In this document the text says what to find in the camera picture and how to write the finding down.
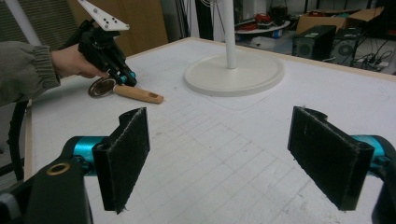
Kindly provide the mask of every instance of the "white tabletop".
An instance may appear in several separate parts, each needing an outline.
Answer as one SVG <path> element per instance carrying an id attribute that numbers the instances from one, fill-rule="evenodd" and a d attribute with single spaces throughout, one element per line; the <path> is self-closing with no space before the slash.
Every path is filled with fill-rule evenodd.
<path id="1" fill-rule="evenodd" d="M 69 138 L 110 135 L 120 114 L 145 106 L 151 151 L 126 210 L 104 211 L 97 178 L 85 177 L 95 223 L 372 223 L 382 181 L 367 176 L 356 211 L 338 211 L 287 150 L 291 115 L 304 105 L 345 133 L 381 135 L 395 146 L 395 79 L 280 56 L 285 76 L 269 91 L 228 98 L 191 91 L 184 71 L 222 52 L 220 43 L 189 38 L 129 57 L 137 87 L 163 95 L 160 105 L 116 94 L 92 99 L 93 80 L 63 80 L 33 101 L 33 174 Z"/>

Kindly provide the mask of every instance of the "white pole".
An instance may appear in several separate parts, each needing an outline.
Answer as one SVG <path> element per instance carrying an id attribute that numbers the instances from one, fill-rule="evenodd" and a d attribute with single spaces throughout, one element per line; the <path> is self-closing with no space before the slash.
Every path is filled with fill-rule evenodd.
<path id="1" fill-rule="evenodd" d="M 233 0 L 224 0 L 224 32 L 227 50 L 227 68 L 236 68 L 235 57 L 235 28 L 233 24 Z"/>
<path id="2" fill-rule="evenodd" d="M 5 2 L 18 25 L 21 27 L 21 30 L 26 36 L 27 41 L 29 41 L 31 45 L 40 46 L 40 39 L 38 39 L 35 29 L 33 29 L 32 24 L 29 22 L 25 13 L 23 12 L 20 2 L 18 2 L 18 0 L 5 0 Z"/>

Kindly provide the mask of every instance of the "robotic hand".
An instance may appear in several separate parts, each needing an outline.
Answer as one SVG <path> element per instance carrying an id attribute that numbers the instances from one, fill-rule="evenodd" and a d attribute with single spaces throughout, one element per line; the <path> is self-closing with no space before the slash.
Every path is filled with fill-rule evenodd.
<path id="1" fill-rule="evenodd" d="M 348 135 L 327 115 L 295 106 L 288 149 L 328 199 L 341 211 L 355 210 L 367 175 L 384 182 L 374 224 L 396 222 L 396 150 L 378 135 Z"/>
<path id="2" fill-rule="evenodd" d="M 134 88 L 136 75 L 125 62 L 125 56 L 114 41 L 119 31 L 129 30 L 129 25 L 107 14 L 88 1 L 78 0 L 92 16 L 84 21 L 64 44 L 63 48 L 78 44 L 78 50 L 85 58 L 100 70 L 107 72 L 110 78 L 99 78 L 90 86 L 88 94 L 100 97 L 115 92 L 136 100 L 160 104 L 163 96 L 151 91 Z"/>
<path id="3" fill-rule="evenodd" d="M 117 84 L 135 86 L 136 75 L 125 63 L 125 56 L 114 41 L 114 37 L 120 35 L 119 30 L 128 30 L 129 25 L 88 1 L 79 0 L 79 2 L 90 13 L 92 20 L 84 21 L 63 48 L 79 43 L 78 50 L 85 58 L 100 70 L 108 72 Z"/>

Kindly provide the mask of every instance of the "electronic equipment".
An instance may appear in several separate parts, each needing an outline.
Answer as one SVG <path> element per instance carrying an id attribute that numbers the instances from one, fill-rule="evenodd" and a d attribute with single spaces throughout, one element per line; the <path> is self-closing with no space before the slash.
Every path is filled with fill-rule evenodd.
<path id="1" fill-rule="evenodd" d="M 293 38 L 291 55 L 323 61 L 330 58 L 335 25 L 317 25 Z"/>
<path id="2" fill-rule="evenodd" d="M 361 28 L 339 29 L 332 42 L 333 63 L 352 66 L 361 38 Z"/>

